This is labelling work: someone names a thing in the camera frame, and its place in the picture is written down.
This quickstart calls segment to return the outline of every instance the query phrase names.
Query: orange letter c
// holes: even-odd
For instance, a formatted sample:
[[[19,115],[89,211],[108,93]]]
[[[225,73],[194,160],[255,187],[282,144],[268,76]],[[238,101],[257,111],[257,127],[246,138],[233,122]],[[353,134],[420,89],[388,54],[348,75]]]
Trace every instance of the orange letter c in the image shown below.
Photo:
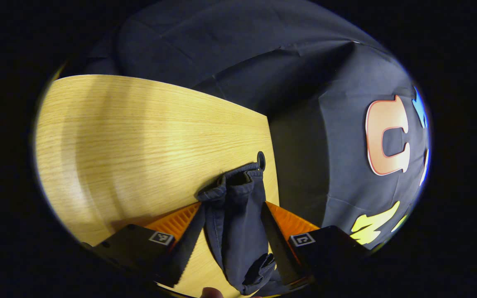
[[[367,158],[371,169],[377,175],[383,176],[398,170],[406,172],[410,162],[410,144],[399,154],[386,156],[382,148],[384,132],[392,128],[399,128],[407,133],[407,116],[402,100],[395,96],[395,100],[377,100],[367,109],[366,138]]]

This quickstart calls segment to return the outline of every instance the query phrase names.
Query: wood grain surface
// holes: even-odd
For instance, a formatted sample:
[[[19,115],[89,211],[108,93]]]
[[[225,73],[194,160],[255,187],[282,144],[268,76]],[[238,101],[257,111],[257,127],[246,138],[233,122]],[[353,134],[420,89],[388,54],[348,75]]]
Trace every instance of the wood grain surface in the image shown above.
[[[279,205],[267,118],[170,84],[110,75],[54,81],[36,123],[36,162],[54,212],[91,245],[128,223],[147,224],[196,202],[220,174],[266,157],[267,201]],[[240,296],[202,232],[175,292],[205,286]]]

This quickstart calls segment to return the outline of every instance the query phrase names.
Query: wooden table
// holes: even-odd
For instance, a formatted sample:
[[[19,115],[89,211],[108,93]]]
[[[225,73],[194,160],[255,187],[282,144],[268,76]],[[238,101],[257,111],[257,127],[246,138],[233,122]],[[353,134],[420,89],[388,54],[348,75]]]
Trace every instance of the wooden table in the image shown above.
[[[35,140],[47,199],[68,231],[91,245],[196,202],[199,189],[255,162],[258,151],[267,161],[267,201],[279,204],[267,118],[183,87],[110,75],[58,79],[42,102]],[[202,232],[171,290],[199,297],[205,286],[240,296]]]

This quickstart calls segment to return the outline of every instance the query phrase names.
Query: black background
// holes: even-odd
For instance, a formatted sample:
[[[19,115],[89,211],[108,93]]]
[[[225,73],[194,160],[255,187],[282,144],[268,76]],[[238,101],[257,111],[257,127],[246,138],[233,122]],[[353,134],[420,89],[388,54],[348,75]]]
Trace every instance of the black background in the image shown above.
[[[57,223],[36,185],[30,133],[53,72],[150,2],[0,2],[0,296],[149,296]],[[427,189],[374,256],[369,296],[477,297],[477,4],[316,2],[388,47],[431,111]]]

